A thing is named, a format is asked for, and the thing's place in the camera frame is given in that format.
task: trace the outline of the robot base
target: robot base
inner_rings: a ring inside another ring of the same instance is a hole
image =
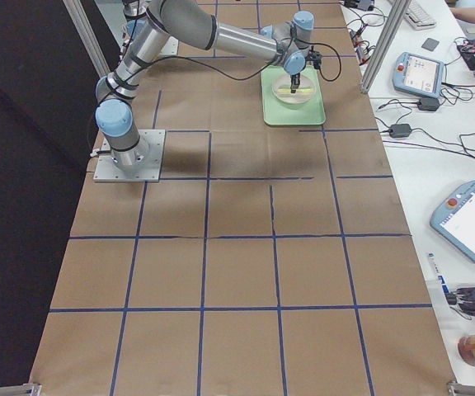
[[[98,157],[95,182],[158,182],[161,176],[162,153],[164,151],[165,130],[139,130],[140,138],[149,144],[148,157],[141,168],[127,172],[119,169],[110,154]],[[109,151],[110,145],[104,139],[102,151]]]

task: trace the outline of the power adapter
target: power adapter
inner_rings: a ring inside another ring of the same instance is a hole
[[[421,111],[437,111],[439,106],[439,101],[434,97],[422,97],[417,102],[417,108]]]
[[[390,137],[394,139],[407,138],[412,134],[412,128],[409,124],[393,124],[388,132]]]

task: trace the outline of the white table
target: white table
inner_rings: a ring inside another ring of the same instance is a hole
[[[387,106],[382,110],[378,107],[392,98],[403,101],[405,98],[414,98],[406,93],[395,91],[391,84],[395,61],[402,52],[412,52],[442,60],[445,63],[459,56],[455,49],[454,39],[463,36],[463,32],[448,6],[443,0],[417,1],[437,20],[437,27],[425,31],[414,31],[404,21],[369,90],[375,116],[388,125],[395,123],[401,115],[407,113],[407,110],[397,105]],[[377,0],[375,5],[388,15],[391,6],[387,0]],[[348,22],[355,19],[355,14],[346,9],[344,16]],[[377,16],[368,16],[364,20],[377,23],[379,19],[382,20]],[[350,27],[356,29],[359,24],[354,22],[350,24]],[[362,37],[375,45],[380,31],[381,28],[368,27]],[[421,48],[421,44],[428,37],[440,42],[433,52]],[[461,59],[448,66],[446,81],[454,84],[475,85],[475,77]],[[408,123],[412,128],[423,128],[438,139],[457,143],[460,134],[475,133],[475,97],[468,102],[459,101],[455,106],[443,105],[436,113],[422,112],[415,108],[400,122]],[[380,123],[379,128],[386,130],[386,127]],[[392,139],[384,135],[383,140]],[[413,132],[403,141],[457,149],[451,146],[445,147],[420,131]],[[466,364],[457,350],[459,338],[475,334],[475,318],[471,321],[465,320],[449,309],[435,269],[427,259],[428,252],[435,254],[437,265],[450,290],[460,286],[475,286],[475,264],[439,236],[429,224],[433,210],[449,193],[460,184],[475,180],[475,161],[471,158],[430,149],[412,148],[400,144],[385,143],[384,145],[456,380],[460,384],[475,386],[475,367]]]

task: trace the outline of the keyboard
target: keyboard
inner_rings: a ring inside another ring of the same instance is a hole
[[[435,27],[435,20],[432,18],[428,12],[422,8],[416,0],[410,2],[406,14],[404,14],[404,19],[416,30],[422,31],[424,29],[432,29]]]

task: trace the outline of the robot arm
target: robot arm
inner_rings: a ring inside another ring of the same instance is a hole
[[[141,2],[124,0],[125,13],[127,10],[130,15],[140,15],[137,6]],[[146,16],[148,22],[119,66],[96,87],[100,104],[96,121],[110,143],[111,156],[122,169],[137,167],[139,158],[144,157],[145,148],[139,147],[142,143],[129,104],[136,96],[142,78],[140,71],[152,64],[170,36],[199,49],[216,48],[283,66],[291,76],[293,89],[298,87],[299,74],[309,57],[316,60],[317,56],[308,44],[314,25],[310,12],[297,12],[292,21],[268,26],[261,35],[217,21],[199,8],[195,0],[151,0]]]

